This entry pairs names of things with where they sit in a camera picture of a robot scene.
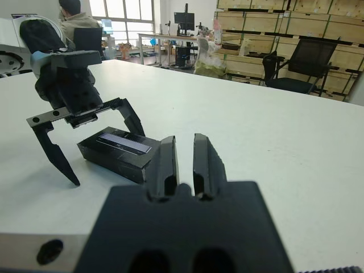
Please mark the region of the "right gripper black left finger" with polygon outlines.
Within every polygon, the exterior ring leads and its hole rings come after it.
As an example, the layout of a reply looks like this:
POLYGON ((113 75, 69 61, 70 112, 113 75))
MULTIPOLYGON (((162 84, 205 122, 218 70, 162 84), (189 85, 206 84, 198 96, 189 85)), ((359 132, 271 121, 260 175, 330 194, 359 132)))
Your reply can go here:
POLYGON ((147 198, 152 202, 165 202, 175 194, 179 185, 179 168, 175 136, 160 142, 145 171, 147 198))

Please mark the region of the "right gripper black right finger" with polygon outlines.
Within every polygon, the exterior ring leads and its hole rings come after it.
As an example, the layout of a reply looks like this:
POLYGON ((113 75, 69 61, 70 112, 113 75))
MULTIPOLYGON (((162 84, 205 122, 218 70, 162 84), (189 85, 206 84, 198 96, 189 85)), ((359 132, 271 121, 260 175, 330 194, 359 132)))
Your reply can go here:
POLYGON ((225 166, 210 139, 195 133, 193 142, 193 186, 203 201, 213 200, 227 183, 225 166))

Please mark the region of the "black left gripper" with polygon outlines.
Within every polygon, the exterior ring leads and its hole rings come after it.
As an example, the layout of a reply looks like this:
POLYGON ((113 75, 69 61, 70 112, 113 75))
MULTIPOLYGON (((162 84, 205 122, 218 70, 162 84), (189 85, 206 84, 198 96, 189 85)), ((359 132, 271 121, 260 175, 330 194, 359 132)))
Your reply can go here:
POLYGON ((64 119, 74 129, 97 120, 97 114, 118 110, 129 132, 145 137, 141 121, 127 99, 116 98, 103 102, 94 87, 95 79, 88 68, 53 67, 50 63, 40 69, 35 84, 39 97, 49 102, 53 110, 28 118, 48 160, 75 186, 80 182, 60 147, 48 136, 52 122, 64 119))

